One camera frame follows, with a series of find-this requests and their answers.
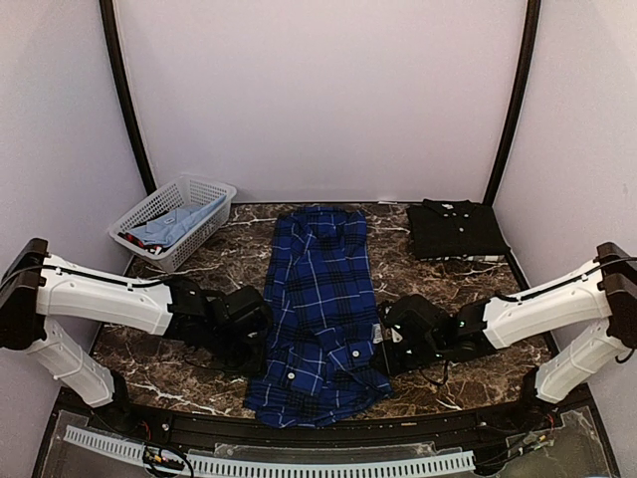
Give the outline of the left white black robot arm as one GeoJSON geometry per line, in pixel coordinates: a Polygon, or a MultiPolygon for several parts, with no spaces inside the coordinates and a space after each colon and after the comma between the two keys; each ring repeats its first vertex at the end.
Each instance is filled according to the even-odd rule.
{"type": "Polygon", "coordinates": [[[246,286],[231,294],[204,290],[182,275],[133,279],[78,266],[53,255],[44,239],[22,249],[1,280],[1,346],[36,359],[119,434],[140,425],[122,377],[95,360],[58,316],[121,325],[201,348],[212,368],[255,375],[265,367],[272,312],[246,286]]]}

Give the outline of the left black frame post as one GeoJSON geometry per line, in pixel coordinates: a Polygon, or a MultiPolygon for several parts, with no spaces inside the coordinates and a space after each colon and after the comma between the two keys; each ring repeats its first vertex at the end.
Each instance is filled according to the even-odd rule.
{"type": "Polygon", "coordinates": [[[117,20],[115,18],[115,3],[112,0],[100,0],[99,7],[111,75],[119,102],[120,112],[133,153],[137,172],[146,194],[149,195],[157,189],[157,185],[151,171],[145,146],[143,144],[127,80],[126,68],[118,34],[117,20]]]}

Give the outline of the folded black shirt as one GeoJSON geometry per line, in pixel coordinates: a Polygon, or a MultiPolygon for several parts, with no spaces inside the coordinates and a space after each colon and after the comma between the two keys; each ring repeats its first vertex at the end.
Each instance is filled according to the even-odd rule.
{"type": "Polygon", "coordinates": [[[414,255],[419,260],[504,257],[507,244],[491,206],[423,199],[407,208],[414,255]]]}

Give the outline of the blue plaid long sleeve shirt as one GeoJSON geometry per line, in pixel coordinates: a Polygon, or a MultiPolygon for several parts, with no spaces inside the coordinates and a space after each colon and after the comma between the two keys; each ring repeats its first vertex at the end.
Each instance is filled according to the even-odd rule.
{"type": "Polygon", "coordinates": [[[245,407],[273,428],[319,428],[391,396],[371,364],[380,329],[359,209],[303,207],[275,223],[263,297],[273,312],[264,371],[245,407]]]}

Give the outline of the black frame post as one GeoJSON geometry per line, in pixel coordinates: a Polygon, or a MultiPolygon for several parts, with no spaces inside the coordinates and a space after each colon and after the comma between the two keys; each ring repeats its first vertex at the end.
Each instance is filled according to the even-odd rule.
{"type": "Polygon", "coordinates": [[[539,25],[540,10],[540,0],[527,1],[520,51],[511,97],[493,167],[482,200],[484,205],[490,207],[493,207],[496,202],[522,112],[529,74],[531,71],[531,62],[539,25]]]}
{"type": "Polygon", "coordinates": [[[117,20],[115,18],[115,3],[112,0],[100,0],[99,7],[111,75],[119,102],[120,112],[133,153],[137,172],[146,194],[149,195],[157,189],[157,185],[151,171],[145,146],[143,144],[127,80],[126,68],[118,34],[117,20]]]}

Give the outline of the light blue shirt in basket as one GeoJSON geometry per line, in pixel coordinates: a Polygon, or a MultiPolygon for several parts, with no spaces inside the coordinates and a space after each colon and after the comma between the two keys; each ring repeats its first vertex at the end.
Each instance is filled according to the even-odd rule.
{"type": "Polygon", "coordinates": [[[188,205],[170,210],[123,233],[130,233],[145,244],[157,244],[168,249],[208,214],[214,212],[226,198],[227,196],[223,195],[205,205],[188,205]]]}

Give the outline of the red black garment in basket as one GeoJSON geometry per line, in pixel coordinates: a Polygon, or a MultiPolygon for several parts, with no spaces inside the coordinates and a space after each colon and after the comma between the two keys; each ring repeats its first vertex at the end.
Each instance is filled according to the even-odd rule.
{"type": "Polygon", "coordinates": [[[123,232],[118,232],[117,236],[121,239],[123,239],[124,241],[126,241],[127,243],[141,249],[144,250],[152,255],[159,255],[160,253],[162,253],[164,251],[164,248],[161,245],[157,245],[157,244],[145,244],[143,243],[140,239],[136,238],[135,236],[133,236],[130,233],[123,233],[123,232]]]}

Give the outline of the white plastic mesh basket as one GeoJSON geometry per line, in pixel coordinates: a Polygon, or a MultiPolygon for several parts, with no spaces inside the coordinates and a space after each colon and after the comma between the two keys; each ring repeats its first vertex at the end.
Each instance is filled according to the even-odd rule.
{"type": "Polygon", "coordinates": [[[108,235],[155,268],[172,273],[226,223],[236,194],[230,184],[181,175],[116,220],[108,235]]]}

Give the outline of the right black frame post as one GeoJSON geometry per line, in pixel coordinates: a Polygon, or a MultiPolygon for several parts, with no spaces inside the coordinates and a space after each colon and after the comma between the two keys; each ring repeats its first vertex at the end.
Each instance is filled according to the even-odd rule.
{"type": "Polygon", "coordinates": [[[531,62],[539,25],[540,10],[540,0],[527,1],[520,51],[511,97],[493,167],[482,200],[484,205],[490,207],[493,207],[496,202],[522,112],[529,74],[531,71],[531,62]]]}

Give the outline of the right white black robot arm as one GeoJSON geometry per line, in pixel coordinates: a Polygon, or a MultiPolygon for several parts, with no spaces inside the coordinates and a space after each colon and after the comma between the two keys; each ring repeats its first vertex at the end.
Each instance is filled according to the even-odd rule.
{"type": "Polygon", "coordinates": [[[636,351],[636,260],[612,242],[578,269],[514,295],[497,294],[449,314],[421,295],[381,313],[389,332],[372,364],[398,375],[432,363],[467,362],[507,349],[531,336],[576,323],[587,328],[550,361],[525,377],[522,399],[508,423],[528,432],[557,404],[609,361],[636,351]]]}

